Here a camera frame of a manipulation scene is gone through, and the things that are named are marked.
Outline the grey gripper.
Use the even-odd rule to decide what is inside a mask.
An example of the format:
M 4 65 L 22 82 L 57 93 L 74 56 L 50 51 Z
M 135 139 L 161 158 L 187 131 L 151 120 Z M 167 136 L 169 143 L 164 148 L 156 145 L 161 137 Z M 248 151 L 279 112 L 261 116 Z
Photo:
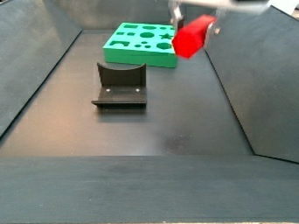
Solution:
M 220 33 L 220 20 L 225 17 L 225 10 L 261 13 L 268 9 L 271 0 L 168 0 L 168 3 L 171 5 L 171 23 L 176 31 L 183 28 L 184 20 L 179 6 L 180 4 L 192 4 L 216 9 L 216 20 L 209 24 L 205 33 L 203 47 L 207 48 L 211 37 Z

